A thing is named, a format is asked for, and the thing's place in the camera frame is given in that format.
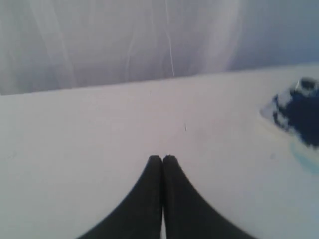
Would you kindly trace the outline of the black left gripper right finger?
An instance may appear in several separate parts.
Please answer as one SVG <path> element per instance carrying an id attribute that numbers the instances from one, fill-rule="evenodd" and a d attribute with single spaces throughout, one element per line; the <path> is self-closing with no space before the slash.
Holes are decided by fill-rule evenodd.
<path id="1" fill-rule="evenodd" d="M 214 208 L 193 187 L 177 158 L 162 162 L 164 220 L 168 239 L 252 239 Z"/>

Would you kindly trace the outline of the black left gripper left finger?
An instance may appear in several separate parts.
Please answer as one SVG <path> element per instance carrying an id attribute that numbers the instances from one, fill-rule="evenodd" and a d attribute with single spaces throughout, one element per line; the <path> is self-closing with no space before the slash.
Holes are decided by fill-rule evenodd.
<path id="1" fill-rule="evenodd" d="M 162 160 L 150 156 L 134 187 L 102 221 L 81 239 L 160 239 Z"/>

